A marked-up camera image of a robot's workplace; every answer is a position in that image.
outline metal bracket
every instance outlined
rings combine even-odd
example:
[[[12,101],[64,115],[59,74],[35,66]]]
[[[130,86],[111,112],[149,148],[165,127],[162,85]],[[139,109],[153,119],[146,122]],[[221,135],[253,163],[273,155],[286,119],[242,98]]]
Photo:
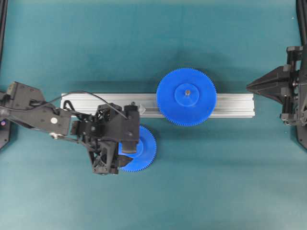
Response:
[[[135,102],[139,107],[140,117],[143,118],[164,117],[158,109],[155,93],[96,93],[96,95],[105,99],[108,103],[114,103],[119,106]],[[85,114],[95,114],[97,107],[104,104],[99,99],[85,93],[75,93],[61,100],[61,108],[63,108],[66,100],[72,103],[76,111]],[[218,93],[216,107],[210,117],[231,118],[254,116],[255,104],[252,93]]]

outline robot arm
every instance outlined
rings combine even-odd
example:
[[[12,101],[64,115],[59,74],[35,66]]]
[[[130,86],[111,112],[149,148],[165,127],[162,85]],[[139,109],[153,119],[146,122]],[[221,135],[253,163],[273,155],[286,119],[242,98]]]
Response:
[[[76,116],[71,129],[71,117]],[[47,103],[39,89],[14,82],[0,94],[0,119],[25,128],[49,133],[54,139],[81,143],[87,149],[94,173],[117,174],[118,167],[132,158],[118,154],[118,143],[124,153],[135,153],[139,141],[138,107],[115,104],[98,106],[95,115],[76,112],[69,101],[64,109]]]

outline screw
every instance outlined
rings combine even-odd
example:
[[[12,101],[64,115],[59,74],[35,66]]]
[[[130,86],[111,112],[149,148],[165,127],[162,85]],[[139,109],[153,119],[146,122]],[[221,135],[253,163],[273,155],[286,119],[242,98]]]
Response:
[[[191,91],[190,90],[186,90],[185,94],[186,94],[186,96],[189,96],[191,94]]]
[[[50,119],[50,122],[56,124],[58,122],[58,119],[56,117],[53,117]]]

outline black cable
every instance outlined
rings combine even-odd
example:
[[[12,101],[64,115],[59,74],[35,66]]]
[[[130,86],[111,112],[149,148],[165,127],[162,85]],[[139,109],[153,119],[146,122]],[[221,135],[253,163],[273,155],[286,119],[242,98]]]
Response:
[[[59,96],[59,97],[57,97],[57,98],[51,100],[50,102],[46,102],[45,104],[39,105],[39,106],[34,107],[34,108],[32,108],[32,109],[13,109],[13,108],[9,108],[9,107],[2,106],[2,105],[0,105],[0,108],[2,108],[2,109],[8,109],[8,110],[10,110],[10,111],[17,111],[17,112],[30,112],[30,111],[33,111],[33,110],[36,110],[36,109],[45,107],[46,105],[51,104],[51,103],[53,103],[53,102],[55,102],[55,101],[57,101],[57,100],[59,100],[59,99],[61,99],[61,98],[63,98],[63,97],[66,97],[66,96],[68,96],[68,95],[70,95],[70,94],[73,94],[73,93],[86,93],[86,94],[88,94],[88,95],[91,95],[91,96],[93,96],[93,97],[96,97],[96,98],[98,98],[99,100],[101,100],[101,101],[103,101],[104,103],[106,103],[111,109],[113,109],[113,110],[115,110],[116,112],[118,112],[122,117],[124,117],[125,119],[127,119],[127,117],[126,117],[121,111],[119,111],[119,110],[116,109],[115,107],[111,106],[108,102],[106,102],[105,99],[103,99],[103,98],[101,98],[101,97],[99,97],[99,96],[97,96],[97,95],[95,95],[95,94],[93,94],[93,93],[91,93],[91,92],[87,92],[87,91],[71,91],[71,92],[69,92],[69,93],[67,93],[67,94],[65,94],[65,95],[63,95],[63,96]]]

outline metal pin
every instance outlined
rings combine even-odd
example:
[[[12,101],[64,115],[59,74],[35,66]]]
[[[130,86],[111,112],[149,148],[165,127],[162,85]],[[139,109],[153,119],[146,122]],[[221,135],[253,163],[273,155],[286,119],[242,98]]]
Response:
[[[191,91],[190,90],[186,90],[186,96],[189,96],[191,94]]]

